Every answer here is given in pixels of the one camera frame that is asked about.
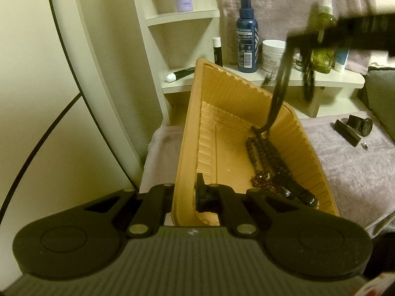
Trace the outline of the orange plastic tray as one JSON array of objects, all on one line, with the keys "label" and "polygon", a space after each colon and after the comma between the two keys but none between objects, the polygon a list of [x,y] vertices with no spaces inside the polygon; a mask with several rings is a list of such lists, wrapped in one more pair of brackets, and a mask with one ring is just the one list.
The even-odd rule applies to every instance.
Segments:
[{"label": "orange plastic tray", "polygon": [[[266,124],[272,95],[205,59],[196,62],[181,144],[171,216],[177,226],[217,226],[212,212],[196,211],[199,173],[207,184],[221,184],[244,194],[254,170],[246,139],[251,127]],[[318,199],[319,210],[339,211],[321,163],[292,107],[282,104],[268,139],[293,178]]]}]

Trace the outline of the small green-label jar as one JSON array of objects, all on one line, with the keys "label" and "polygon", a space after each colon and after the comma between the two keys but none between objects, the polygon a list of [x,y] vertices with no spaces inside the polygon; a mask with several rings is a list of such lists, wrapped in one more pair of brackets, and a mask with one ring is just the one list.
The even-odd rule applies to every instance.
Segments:
[{"label": "small green-label jar", "polygon": [[294,67],[297,71],[303,71],[303,58],[300,53],[296,53],[294,56]]}]

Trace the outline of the green oil spray bottle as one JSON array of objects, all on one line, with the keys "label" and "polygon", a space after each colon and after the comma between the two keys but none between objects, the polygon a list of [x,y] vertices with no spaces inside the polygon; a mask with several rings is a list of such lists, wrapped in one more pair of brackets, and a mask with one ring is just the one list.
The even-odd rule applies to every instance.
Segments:
[{"label": "green oil spray bottle", "polygon": [[[323,30],[336,24],[336,18],[333,15],[332,0],[323,0],[319,7],[317,18],[317,29],[320,37],[323,37]],[[331,71],[334,61],[334,50],[318,49],[313,50],[311,54],[311,63],[313,70],[322,74],[328,74]]]}]

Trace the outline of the white cream jar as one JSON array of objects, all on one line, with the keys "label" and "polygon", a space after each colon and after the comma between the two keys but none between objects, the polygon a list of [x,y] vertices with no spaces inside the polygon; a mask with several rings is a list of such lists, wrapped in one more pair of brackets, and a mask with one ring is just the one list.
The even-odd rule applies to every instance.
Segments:
[{"label": "white cream jar", "polygon": [[266,39],[262,42],[262,68],[270,74],[276,74],[285,52],[286,41]]}]

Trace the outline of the blue and white tube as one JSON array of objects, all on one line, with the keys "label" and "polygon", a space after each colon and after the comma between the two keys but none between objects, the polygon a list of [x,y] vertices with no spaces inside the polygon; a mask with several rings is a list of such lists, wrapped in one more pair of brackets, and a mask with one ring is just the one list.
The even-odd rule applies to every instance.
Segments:
[{"label": "blue and white tube", "polygon": [[334,69],[336,72],[339,73],[344,72],[348,55],[349,55],[348,49],[336,50],[335,64],[334,64]]}]

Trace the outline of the hanging lilac towel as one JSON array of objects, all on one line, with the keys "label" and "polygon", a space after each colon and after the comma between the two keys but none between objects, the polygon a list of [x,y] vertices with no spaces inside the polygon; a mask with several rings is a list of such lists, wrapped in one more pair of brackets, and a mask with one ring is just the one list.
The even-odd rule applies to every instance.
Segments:
[{"label": "hanging lilac towel", "polygon": [[[251,0],[258,21],[259,40],[285,40],[290,31],[313,29],[323,0]],[[238,62],[236,20],[240,0],[221,0],[226,62]],[[376,7],[375,0],[332,0],[336,18],[361,15]]]}]

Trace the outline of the grey cushion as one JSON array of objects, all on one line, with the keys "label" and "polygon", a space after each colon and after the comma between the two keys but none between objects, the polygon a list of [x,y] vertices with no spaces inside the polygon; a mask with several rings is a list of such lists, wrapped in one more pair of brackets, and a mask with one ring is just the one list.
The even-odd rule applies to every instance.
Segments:
[{"label": "grey cushion", "polygon": [[357,97],[394,139],[394,70],[369,69],[364,79]]}]

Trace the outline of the dark blue spray bottle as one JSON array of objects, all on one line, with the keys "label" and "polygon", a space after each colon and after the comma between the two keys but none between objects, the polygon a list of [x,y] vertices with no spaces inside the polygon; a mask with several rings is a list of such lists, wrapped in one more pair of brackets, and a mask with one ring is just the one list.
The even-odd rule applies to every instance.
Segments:
[{"label": "dark blue spray bottle", "polygon": [[239,18],[236,21],[238,70],[254,73],[258,69],[258,22],[251,0],[240,0]]}]

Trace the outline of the black white lip balm stick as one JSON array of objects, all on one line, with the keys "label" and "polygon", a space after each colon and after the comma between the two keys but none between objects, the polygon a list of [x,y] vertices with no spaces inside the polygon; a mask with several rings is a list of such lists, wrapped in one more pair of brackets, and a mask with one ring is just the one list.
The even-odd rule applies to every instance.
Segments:
[{"label": "black white lip balm stick", "polygon": [[213,37],[212,45],[214,50],[214,63],[217,66],[223,66],[221,37]]}]

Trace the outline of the lilac plush table cloth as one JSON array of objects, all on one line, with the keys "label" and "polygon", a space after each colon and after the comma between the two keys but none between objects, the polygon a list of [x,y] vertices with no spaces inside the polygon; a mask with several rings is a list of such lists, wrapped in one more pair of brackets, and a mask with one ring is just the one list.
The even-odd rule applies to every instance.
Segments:
[{"label": "lilac plush table cloth", "polygon": [[[353,147],[334,129],[337,116],[301,120],[334,195],[341,217],[363,226],[371,237],[394,232],[394,141],[368,111],[373,129],[367,144]],[[176,180],[183,126],[155,131],[148,147],[140,191]]]}]

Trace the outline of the black rectangular clip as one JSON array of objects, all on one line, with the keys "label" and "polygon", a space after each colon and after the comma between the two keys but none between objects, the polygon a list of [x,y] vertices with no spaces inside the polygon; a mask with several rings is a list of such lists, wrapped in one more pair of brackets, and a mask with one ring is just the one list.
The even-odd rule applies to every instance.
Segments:
[{"label": "black rectangular clip", "polygon": [[336,120],[334,129],[353,147],[359,144],[361,138],[349,126],[342,123],[342,121]]}]

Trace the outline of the cream wooden shelf unit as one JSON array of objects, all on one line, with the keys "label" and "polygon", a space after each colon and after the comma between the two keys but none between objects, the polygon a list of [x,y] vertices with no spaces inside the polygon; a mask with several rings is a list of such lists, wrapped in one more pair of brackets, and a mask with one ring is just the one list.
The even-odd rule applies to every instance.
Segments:
[{"label": "cream wooden shelf unit", "polygon": [[318,74],[304,84],[304,74],[290,58],[280,61],[281,74],[262,69],[239,72],[235,65],[214,63],[212,38],[220,35],[222,20],[218,0],[193,0],[193,10],[177,12],[174,0],[135,0],[155,89],[164,122],[173,124],[185,114],[199,117],[203,97],[219,101],[224,111],[243,120],[252,118],[260,128],[267,122],[276,129],[293,115],[286,103],[288,88],[308,91],[307,115],[316,116],[325,88],[350,92],[363,87],[361,74],[345,70]]}]

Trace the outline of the black tube with white cap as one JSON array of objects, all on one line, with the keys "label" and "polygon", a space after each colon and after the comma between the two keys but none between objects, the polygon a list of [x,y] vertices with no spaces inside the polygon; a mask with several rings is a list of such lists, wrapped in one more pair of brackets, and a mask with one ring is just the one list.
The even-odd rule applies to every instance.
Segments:
[{"label": "black tube with white cap", "polygon": [[189,67],[182,70],[174,71],[166,76],[165,82],[172,83],[189,75],[192,75],[195,71],[195,67]]}]

